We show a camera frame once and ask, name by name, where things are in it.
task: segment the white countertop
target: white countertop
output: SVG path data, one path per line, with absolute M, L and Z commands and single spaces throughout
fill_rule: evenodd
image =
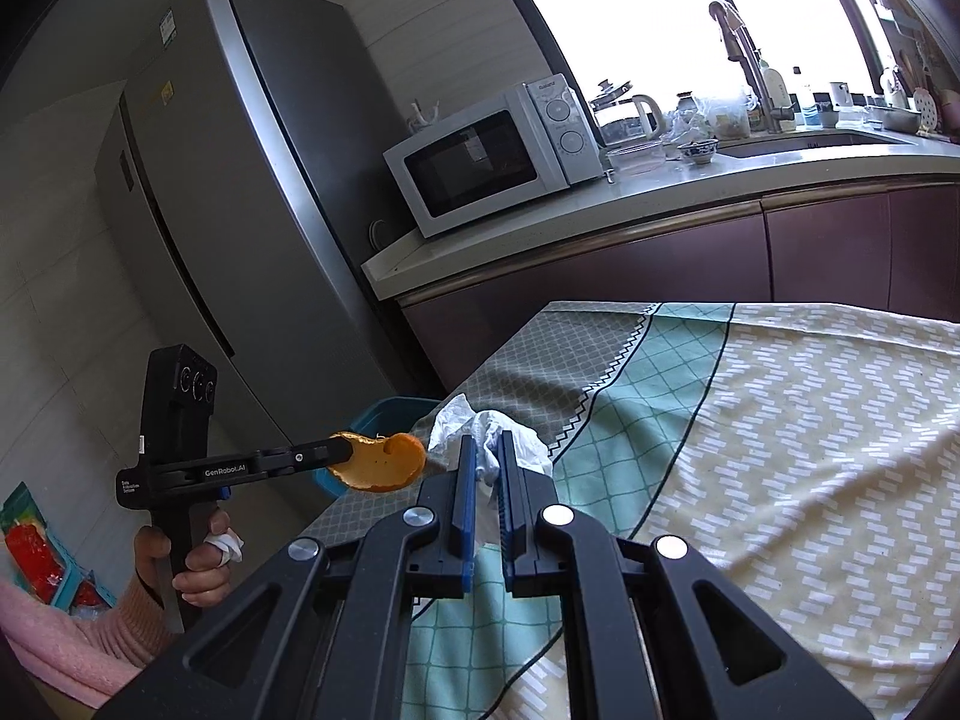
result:
M 960 146 L 846 122 L 840 129 L 897 143 L 828 146 L 746 159 L 717 154 L 704 167 L 667 162 L 614 184 L 603 179 L 579 184 L 429 240 L 414 230 L 366 261 L 363 271 L 384 300 L 543 245 L 724 200 L 898 175 L 960 177 Z M 836 130 L 798 127 L 798 134 L 821 131 Z

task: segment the silver bolt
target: silver bolt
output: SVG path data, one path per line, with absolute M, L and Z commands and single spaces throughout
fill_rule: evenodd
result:
M 312 538 L 298 538 L 296 541 L 291 541 L 290 546 L 287 547 L 287 555 L 300 562 L 313 560 L 319 552 L 320 544 Z
M 661 536 L 656 540 L 656 550 L 669 560 L 680 560 L 686 549 L 686 541 L 679 536 Z
M 555 503 L 544 509 L 544 519 L 551 525 L 569 525 L 573 522 L 573 509 L 562 504 Z
M 403 521 L 411 528 L 422 528 L 433 522 L 433 512 L 425 506 L 414 506 L 403 513 Z

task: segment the cabinet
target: cabinet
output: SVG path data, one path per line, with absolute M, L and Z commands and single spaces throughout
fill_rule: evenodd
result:
M 887 194 L 832 200 L 766 214 L 773 299 L 887 310 Z
M 957 187 L 920 187 L 890 194 L 890 311 L 960 320 Z
M 534 266 L 403 312 L 452 389 L 553 300 L 770 299 L 763 217 L 757 214 Z

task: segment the human hand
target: human hand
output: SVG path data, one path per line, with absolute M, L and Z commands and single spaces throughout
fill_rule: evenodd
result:
M 210 515 L 209 528 L 214 536 L 229 531 L 230 518 L 217 509 Z M 151 589 L 160 591 L 154 560 L 170 554 L 170 539 L 159 528 L 145 525 L 133 537 L 133 565 L 136 573 Z M 230 591 L 230 564 L 220 565 L 223 553 L 213 544 L 201 544 L 186 556 L 188 571 L 174 577 L 174 588 L 184 594 L 184 600 L 195 607 L 207 608 L 219 604 Z

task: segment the microwave control panel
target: microwave control panel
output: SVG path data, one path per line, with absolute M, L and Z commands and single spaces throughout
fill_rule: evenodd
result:
M 536 112 L 553 143 L 566 180 L 572 186 L 603 175 L 600 149 L 587 117 L 562 74 L 526 84 Z

